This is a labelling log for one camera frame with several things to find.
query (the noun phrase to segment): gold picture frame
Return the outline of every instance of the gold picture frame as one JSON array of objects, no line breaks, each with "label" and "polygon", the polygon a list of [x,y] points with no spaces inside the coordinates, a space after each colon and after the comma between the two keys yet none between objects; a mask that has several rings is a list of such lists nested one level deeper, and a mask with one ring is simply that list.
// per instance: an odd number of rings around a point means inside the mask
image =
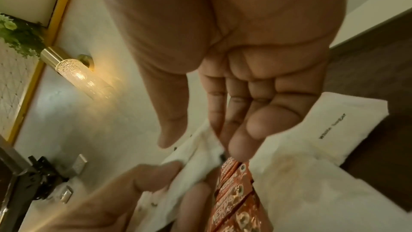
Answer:
[{"label": "gold picture frame", "polygon": [[[66,11],[69,0],[57,0],[56,6],[54,8],[50,23],[48,27],[44,30],[44,44],[46,47],[52,46],[56,40],[56,36],[60,29],[61,22],[63,20],[64,13]],[[23,101],[18,112],[15,114],[14,123],[12,125],[11,131],[8,137],[4,137],[8,141],[8,144],[14,145],[18,133],[23,125],[24,118],[29,110],[31,101],[34,97],[36,88],[39,84],[40,77],[42,75],[45,64],[38,60],[35,65],[34,73],[27,85],[25,91],[23,92]]]}]

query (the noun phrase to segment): wall lamp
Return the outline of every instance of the wall lamp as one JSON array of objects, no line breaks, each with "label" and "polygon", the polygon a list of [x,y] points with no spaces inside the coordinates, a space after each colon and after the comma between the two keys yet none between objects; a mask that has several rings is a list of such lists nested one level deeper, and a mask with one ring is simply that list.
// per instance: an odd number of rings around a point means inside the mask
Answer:
[{"label": "wall lamp", "polygon": [[88,55],[74,59],[54,46],[44,49],[40,59],[93,100],[109,99],[114,95],[113,87],[93,72],[94,62]]}]

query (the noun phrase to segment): palm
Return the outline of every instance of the palm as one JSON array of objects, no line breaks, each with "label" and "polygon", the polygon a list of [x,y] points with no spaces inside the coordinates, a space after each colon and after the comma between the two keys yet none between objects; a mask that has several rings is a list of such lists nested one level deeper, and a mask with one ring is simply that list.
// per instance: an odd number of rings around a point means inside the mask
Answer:
[{"label": "palm", "polygon": [[106,1],[158,113],[159,144],[185,131],[185,74],[199,68],[211,124],[239,160],[307,114],[345,9],[345,0]]}]

